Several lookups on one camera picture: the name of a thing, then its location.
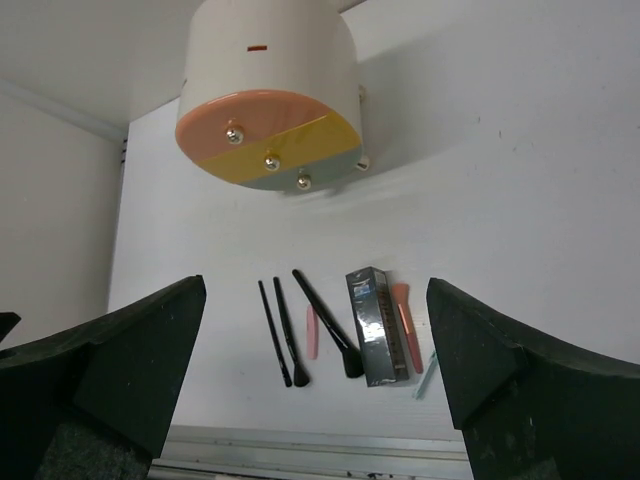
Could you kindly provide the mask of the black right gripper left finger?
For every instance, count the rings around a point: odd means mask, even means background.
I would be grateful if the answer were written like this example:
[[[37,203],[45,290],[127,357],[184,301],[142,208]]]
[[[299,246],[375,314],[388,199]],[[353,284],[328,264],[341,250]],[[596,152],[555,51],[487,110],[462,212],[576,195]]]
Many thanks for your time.
[[[206,302],[186,277],[1,351],[4,479],[144,479],[160,457]]]

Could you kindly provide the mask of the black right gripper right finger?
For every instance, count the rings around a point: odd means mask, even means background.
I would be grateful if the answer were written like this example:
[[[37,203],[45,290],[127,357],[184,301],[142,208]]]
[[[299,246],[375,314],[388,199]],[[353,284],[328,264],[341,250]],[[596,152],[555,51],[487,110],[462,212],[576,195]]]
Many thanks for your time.
[[[429,281],[426,303],[474,478],[638,478],[638,365],[532,328],[442,279]]]

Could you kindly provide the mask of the dark grey cosmetic box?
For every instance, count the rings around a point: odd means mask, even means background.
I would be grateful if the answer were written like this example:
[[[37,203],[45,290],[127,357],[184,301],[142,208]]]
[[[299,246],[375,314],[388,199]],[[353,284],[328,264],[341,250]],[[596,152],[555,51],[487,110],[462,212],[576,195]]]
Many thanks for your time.
[[[404,382],[409,371],[386,273],[369,266],[346,275],[368,387]]]

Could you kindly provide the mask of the large black makeup brush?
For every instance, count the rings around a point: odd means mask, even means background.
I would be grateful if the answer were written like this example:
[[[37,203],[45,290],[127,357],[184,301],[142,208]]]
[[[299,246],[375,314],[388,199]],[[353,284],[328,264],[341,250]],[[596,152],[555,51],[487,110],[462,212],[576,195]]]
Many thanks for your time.
[[[305,278],[304,274],[299,269],[293,269],[292,275],[339,349],[342,355],[346,377],[349,379],[362,377],[364,375],[364,365],[360,351],[344,333],[331,311]]]

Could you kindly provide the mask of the pink nail file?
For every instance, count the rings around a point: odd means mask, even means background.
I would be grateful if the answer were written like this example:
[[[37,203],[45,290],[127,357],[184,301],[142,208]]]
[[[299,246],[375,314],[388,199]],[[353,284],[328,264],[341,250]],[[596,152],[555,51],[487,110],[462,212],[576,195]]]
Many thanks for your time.
[[[306,353],[307,358],[310,360],[318,358],[318,334],[319,319],[313,306],[309,305],[306,312]]]

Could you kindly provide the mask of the grey bottom drawer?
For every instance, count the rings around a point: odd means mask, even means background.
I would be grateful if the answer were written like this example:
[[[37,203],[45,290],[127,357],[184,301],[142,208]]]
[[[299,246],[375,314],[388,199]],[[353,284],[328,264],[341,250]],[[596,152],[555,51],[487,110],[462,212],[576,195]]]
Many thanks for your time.
[[[295,191],[299,190],[298,179],[309,177],[309,189],[313,189],[350,174],[356,169],[356,164],[361,160],[362,155],[363,147],[359,146],[304,166],[268,173],[263,178],[241,183],[241,186],[266,191]]]

